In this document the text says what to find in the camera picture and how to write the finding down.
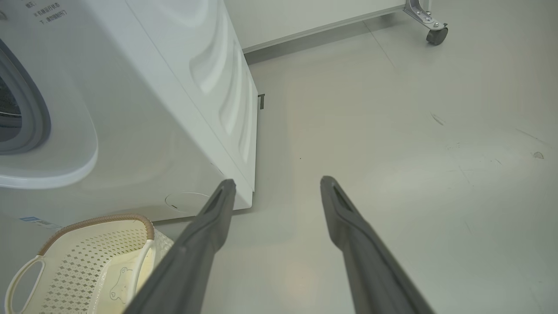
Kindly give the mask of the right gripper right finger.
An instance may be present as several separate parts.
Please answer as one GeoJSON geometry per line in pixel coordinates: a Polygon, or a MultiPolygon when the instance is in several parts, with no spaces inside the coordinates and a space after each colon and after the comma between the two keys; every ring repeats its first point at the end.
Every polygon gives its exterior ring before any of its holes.
{"type": "Polygon", "coordinates": [[[334,177],[320,192],[327,230],[342,252],[355,314],[435,314],[334,177]]]}

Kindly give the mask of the blue energy label sticker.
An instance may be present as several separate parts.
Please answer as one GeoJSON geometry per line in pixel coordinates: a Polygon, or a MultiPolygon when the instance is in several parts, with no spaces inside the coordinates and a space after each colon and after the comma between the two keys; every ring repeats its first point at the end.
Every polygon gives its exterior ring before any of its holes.
{"type": "Polygon", "coordinates": [[[34,216],[21,217],[21,218],[19,218],[19,220],[21,220],[23,222],[32,223],[36,226],[40,226],[40,227],[43,227],[43,228],[48,229],[48,230],[60,230],[62,228],[61,226],[58,226],[55,223],[50,223],[50,222],[48,222],[44,219],[34,217],[34,216]]]}

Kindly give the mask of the cream perforated laundry basket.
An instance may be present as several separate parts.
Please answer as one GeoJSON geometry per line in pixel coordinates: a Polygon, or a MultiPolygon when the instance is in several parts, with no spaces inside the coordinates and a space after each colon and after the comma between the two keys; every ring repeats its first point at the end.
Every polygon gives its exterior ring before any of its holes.
{"type": "Polygon", "coordinates": [[[50,237],[13,277],[5,296],[5,314],[94,314],[104,267],[117,255],[141,250],[128,292],[128,306],[173,244],[147,217],[134,213],[96,217],[66,226],[50,237]],[[17,285],[37,263],[41,265],[38,277],[24,306],[17,311],[13,307],[17,285]]]}

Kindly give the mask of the white partition board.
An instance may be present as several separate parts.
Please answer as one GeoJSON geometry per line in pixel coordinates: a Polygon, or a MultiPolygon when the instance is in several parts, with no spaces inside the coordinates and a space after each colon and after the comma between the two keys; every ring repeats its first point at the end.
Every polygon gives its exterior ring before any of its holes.
{"type": "Polygon", "coordinates": [[[223,0],[244,53],[403,10],[406,0],[223,0]]]}

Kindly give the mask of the cream garment with bear print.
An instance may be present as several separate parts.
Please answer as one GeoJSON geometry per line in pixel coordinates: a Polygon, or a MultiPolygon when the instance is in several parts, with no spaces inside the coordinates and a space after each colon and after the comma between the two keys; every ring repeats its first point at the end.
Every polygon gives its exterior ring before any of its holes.
{"type": "Polygon", "coordinates": [[[141,250],[115,256],[101,272],[94,314],[123,314],[128,303],[131,280],[135,276],[141,250]]]}

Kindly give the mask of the metal frame leg with caster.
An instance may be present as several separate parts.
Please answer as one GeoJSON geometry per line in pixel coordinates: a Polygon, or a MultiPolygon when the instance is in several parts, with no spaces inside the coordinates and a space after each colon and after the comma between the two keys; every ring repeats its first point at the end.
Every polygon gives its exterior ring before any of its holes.
{"type": "Polygon", "coordinates": [[[403,12],[429,29],[426,41],[432,46],[442,44],[448,34],[448,24],[436,20],[429,8],[421,5],[421,0],[406,0],[403,12]]]}

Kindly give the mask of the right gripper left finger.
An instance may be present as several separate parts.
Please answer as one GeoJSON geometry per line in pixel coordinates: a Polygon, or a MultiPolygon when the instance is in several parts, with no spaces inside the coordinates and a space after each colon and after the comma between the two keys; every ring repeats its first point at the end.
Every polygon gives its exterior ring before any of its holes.
{"type": "Polygon", "coordinates": [[[219,183],[124,314],[201,314],[215,254],[227,240],[235,195],[233,179],[219,183]]]}

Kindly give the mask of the white front-load washing machine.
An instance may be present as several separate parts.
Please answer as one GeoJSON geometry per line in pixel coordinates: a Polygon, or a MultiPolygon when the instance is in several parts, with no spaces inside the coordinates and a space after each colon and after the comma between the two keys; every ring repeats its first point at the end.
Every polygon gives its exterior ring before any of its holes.
{"type": "Polygon", "coordinates": [[[0,212],[251,208],[258,99],[223,0],[0,0],[0,212]]]}

